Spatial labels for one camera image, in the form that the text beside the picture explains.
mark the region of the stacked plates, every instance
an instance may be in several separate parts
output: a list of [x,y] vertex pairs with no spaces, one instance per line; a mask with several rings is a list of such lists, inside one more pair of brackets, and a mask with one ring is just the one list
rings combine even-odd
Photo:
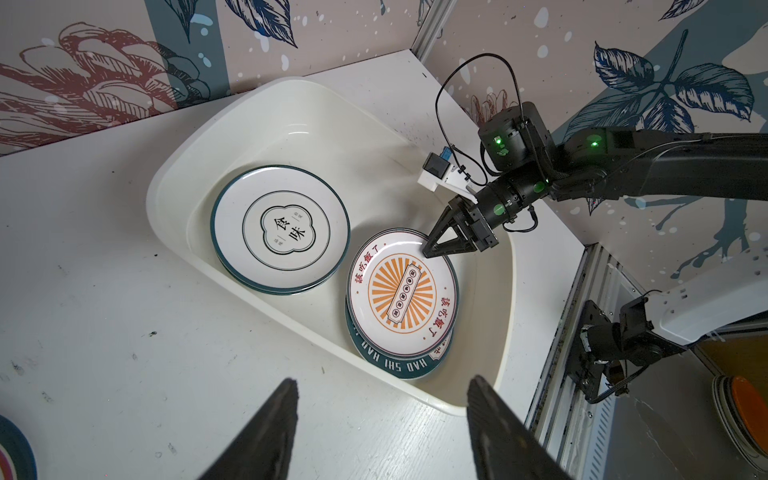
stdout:
[[369,362],[401,379],[431,372],[451,345],[458,305],[447,257],[425,258],[426,236],[386,230],[358,252],[347,283],[347,327]]
[[319,177],[284,165],[260,167],[219,194],[210,233],[221,263],[240,282],[290,295],[320,285],[349,247],[341,199]]
[[741,455],[756,469],[768,472],[768,406],[742,376],[718,376],[712,396],[720,420]]
[[0,478],[34,480],[37,477],[35,456],[29,442],[13,422],[0,415]]

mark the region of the white plastic basin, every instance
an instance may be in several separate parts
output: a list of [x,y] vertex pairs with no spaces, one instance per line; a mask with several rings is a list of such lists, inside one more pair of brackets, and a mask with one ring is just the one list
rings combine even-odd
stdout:
[[[424,403],[465,415],[475,375],[494,387],[505,366],[514,292],[507,235],[483,254],[451,257],[460,305],[453,346],[424,379],[404,381],[361,358],[346,328],[349,262],[373,234],[393,227],[428,233],[450,192],[416,183],[426,153],[371,114],[311,81],[284,78],[245,94],[184,142],[155,174],[147,215],[160,240],[223,288],[296,334]],[[221,265],[210,237],[210,212],[238,174],[268,164],[313,172],[341,197],[352,238],[338,271],[323,285],[292,296],[259,293]]]

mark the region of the black cable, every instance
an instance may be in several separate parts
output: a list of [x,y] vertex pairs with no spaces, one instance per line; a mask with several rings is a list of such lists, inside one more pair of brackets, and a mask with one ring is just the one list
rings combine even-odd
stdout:
[[636,372],[635,372],[635,373],[633,373],[632,375],[628,376],[628,377],[627,377],[627,378],[625,378],[624,380],[621,380],[621,381],[620,381],[620,382],[618,382],[616,385],[612,386],[611,388],[609,388],[609,389],[608,389],[608,390],[606,390],[605,392],[602,392],[600,395],[596,396],[596,397],[595,397],[595,398],[593,398],[592,400],[590,400],[590,399],[586,399],[586,400],[587,400],[587,403],[589,403],[590,405],[594,405],[595,403],[600,403],[600,402],[602,402],[603,400],[605,400],[605,399],[606,399],[606,398],[608,398],[609,396],[611,396],[611,395],[613,395],[614,393],[616,393],[616,391],[618,391],[619,389],[623,388],[623,387],[624,387],[625,385],[627,385],[629,382],[631,382],[632,380],[634,380],[634,379],[636,379],[638,376],[640,376],[640,374],[641,374],[642,372],[645,372],[645,370],[646,370],[647,368],[648,368],[648,365],[646,365],[646,366],[643,366],[643,367],[642,367],[642,368],[640,368],[638,371],[636,371]]
[[[453,78],[453,76],[455,74],[457,74],[458,71],[460,71],[466,65],[468,65],[471,62],[477,60],[478,58],[482,58],[482,57],[493,57],[493,58],[496,58],[497,60],[501,61],[504,65],[506,65],[507,69],[509,70],[509,73],[512,75],[512,82],[515,84],[515,93],[518,96],[518,105],[520,105],[520,121],[521,121],[521,123],[525,123],[525,116],[523,115],[523,102],[520,99],[520,87],[518,86],[518,79],[517,79],[517,77],[515,77],[515,71],[512,70],[512,66],[509,64],[508,61],[506,61],[506,59],[504,57],[502,57],[501,55],[496,55],[495,53],[481,53],[479,55],[475,55],[474,57],[470,58],[469,60],[467,60],[464,63],[462,63],[461,65],[459,65],[453,72],[451,72],[451,74],[448,76],[448,78],[445,79],[445,81],[442,83],[442,86],[440,87],[440,91],[437,93],[437,97],[435,98],[435,116],[437,117],[437,125],[440,127],[440,131],[442,132],[443,138],[445,138],[445,143],[448,145],[448,148],[451,149],[451,153],[453,154],[454,158],[456,159],[456,163],[458,164],[458,167],[459,167],[458,170],[461,173],[465,172],[466,167],[464,165],[461,165],[458,162],[458,156],[456,155],[456,151],[458,149],[455,148],[455,145],[451,144],[451,142],[448,139],[448,135],[445,134],[445,129],[442,127],[442,122],[440,121],[440,113],[438,111],[438,102],[440,100],[440,95],[445,90],[445,86],[448,84],[448,82],[451,81],[451,78]],[[536,152],[536,149],[534,149],[533,154],[534,154],[534,159],[536,160],[536,165],[538,166],[538,169],[541,172],[541,165],[540,165],[540,161],[538,159],[538,152]],[[474,161],[475,164],[480,167],[480,163],[477,160],[475,160],[474,158],[470,157],[467,154],[464,154],[463,152],[462,152],[462,155],[464,155],[465,157],[467,157],[470,160]],[[479,187],[484,187],[485,185],[488,184],[488,176],[487,175],[485,176],[485,183],[484,184],[479,184],[478,182],[476,182],[476,181],[474,181],[472,179],[471,175],[469,175],[469,174],[466,174],[466,175],[467,175],[467,178],[468,178],[469,181],[471,181],[473,184],[475,184],[475,185],[477,185]]]
[[475,185],[478,185],[478,186],[480,186],[480,187],[484,187],[485,185],[488,185],[488,175],[487,175],[487,174],[485,174],[485,170],[483,170],[483,167],[482,167],[482,165],[480,165],[480,164],[478,163],[478,161],[477,161],[477,160],[475,160],[474,158],[470,157],[469,155],[465,154],[463,151],[459,150],[459,148],[458,148],[458,147],[456,147],[455,145],[453,145],[453,149],[454,149],[455,151],[458,151],[460,154],[464,155],[465,157],[467,157],[469,160],[471,160],[471,161],[475,162],[475,165],[477,165],[477,166],[478,166],[478,168],[480,168],[480,171],[482,172],[482,174],[483,174],[483,177],[485,177],[485,182],[484,182],[483,184],[479,184],[479,183],[477,183],[476,181],[474,181],[474,180],[472,179],[472,176],[471,176],[470,174],[465,174],[465,175],[468,177],[469,181],[471,181],[473,184],[475,184]]
[[482,161],[483,167],[485,167],[485,169],[488,171],[488,175],[490,175],[491,177],[500,177],[501,175],[503,175],[502,172],[491,170],[488,164],[485,163],[485,145],[483,145],[482,142],[480,142],[480,160]]
[[528,206],[528,211],[531,213],[531,218],[533,219],[533,227],[526,228],[525,230],[509,230],[506,225],[502,224],[504,230],[507,230],[509,233],[528,233],[535,230],[536,227],[538,227],[538,216],[536,215],[536,210],[533,208],[533,204]]

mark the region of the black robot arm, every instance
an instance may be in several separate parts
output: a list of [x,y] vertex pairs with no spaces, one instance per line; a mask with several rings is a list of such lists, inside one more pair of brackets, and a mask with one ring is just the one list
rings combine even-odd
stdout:
[[[483,251],[493,229],[515,221],[539,198],[616,200],[624,195],[697,195],[768,200],[768,134],[668,134],[627,127],[588,128],[556,145],[531,102],[495,115],[478,135],[500,177],[474,204],[449,202],[423,253]],[[438,243],[448,228],[456,238]]]

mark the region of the white table surface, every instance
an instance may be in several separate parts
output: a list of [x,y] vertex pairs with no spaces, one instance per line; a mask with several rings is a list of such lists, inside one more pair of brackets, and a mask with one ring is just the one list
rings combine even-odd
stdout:
[[[442,151],[439,84],[410,51],[310,78]],[[27,435],[40,478],[196,478],[289,376],[300,393],[290,478],[474,478],[466,418],[263,317],[153,234],[154,173],[235,98],[0,158],[0,415]],[[478,150],[477,127],[447,94],[441,119]],[[518,291],[500,388],[522,419],[583,250],[536,207],[538,229],[512,237]]]

